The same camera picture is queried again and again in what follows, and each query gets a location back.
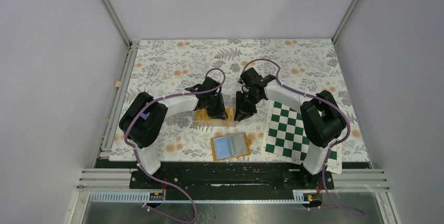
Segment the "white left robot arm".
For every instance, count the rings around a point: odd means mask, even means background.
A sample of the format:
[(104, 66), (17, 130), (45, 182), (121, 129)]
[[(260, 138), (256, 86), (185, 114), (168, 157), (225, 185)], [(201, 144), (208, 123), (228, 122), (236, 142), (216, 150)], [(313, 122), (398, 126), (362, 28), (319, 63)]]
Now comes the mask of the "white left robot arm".
[(206, 109), (217, 119), (226, 119), (222, 83), (205, 77), (203, 83), (186, 88), (185, 92), (155, 98), (146, 92), (137, 95), (119, 122), (124, 142), (131, 146), (138, 167), (144, 171), (142, 181), (151, 188), (162, 183), (161, 166), (154, 144), (164, 120), (179, 113)]

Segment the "orange leather card holder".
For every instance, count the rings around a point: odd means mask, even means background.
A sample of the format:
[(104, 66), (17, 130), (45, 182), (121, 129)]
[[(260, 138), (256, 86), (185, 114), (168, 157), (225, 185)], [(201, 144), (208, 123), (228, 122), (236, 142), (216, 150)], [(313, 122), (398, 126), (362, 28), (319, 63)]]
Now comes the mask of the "orange leather card holder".
[(222, 160), (228, 160), (232, 158), (238, 158), (242, 156), (249, 156), (251, 154), (250, 147), (252, 145), (252, 141), (247, 137), (247, 134), (245, 132), (240, 133), (234, 133), (230, 135), (225, 135), (222, 137), (229, 137), (230, 145), (231, 145), (231, 157), (218, 160), (215, 158), (215, 150), (213, 146), (213, 140), (215, 138), (211, 138), (211, 148), (212, 148), (212, 155), (213, 155), (213, 161), (222, 161)]

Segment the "clear box of orange blocks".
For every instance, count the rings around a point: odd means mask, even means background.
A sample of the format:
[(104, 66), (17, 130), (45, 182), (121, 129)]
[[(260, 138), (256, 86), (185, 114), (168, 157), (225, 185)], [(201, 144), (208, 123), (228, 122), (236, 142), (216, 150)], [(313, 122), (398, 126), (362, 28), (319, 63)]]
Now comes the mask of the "clear box of orange blocks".
[(205, 109), (199, 109), (194, 112), (193, 120), (196, 126), (214, 126), (214, 127), (236, 127), (237, 122), (234, 121), (235, 110), (226, 108), (226, 119), (211, 118)]

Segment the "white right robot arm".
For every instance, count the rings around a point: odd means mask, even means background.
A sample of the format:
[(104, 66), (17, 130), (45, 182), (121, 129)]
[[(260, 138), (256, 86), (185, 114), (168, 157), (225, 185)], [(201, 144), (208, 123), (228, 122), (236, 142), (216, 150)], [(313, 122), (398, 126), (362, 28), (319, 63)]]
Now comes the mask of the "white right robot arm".
[(240, 81), (247, 90), (236, 93), (234, 120), (241, 122), (257, 113), (262, 100), (279, 102), (301, 114), (303, 128), (309, 140), (308, 152), (300, 174), (303, 186), (314, 188), (321, 181), (331, 147), (350, 122), (339, 109), (333, 95), (322, 91), (312, 95), (282, 84), (274, 75), (261, 76), (254, 68), (243, 70)]

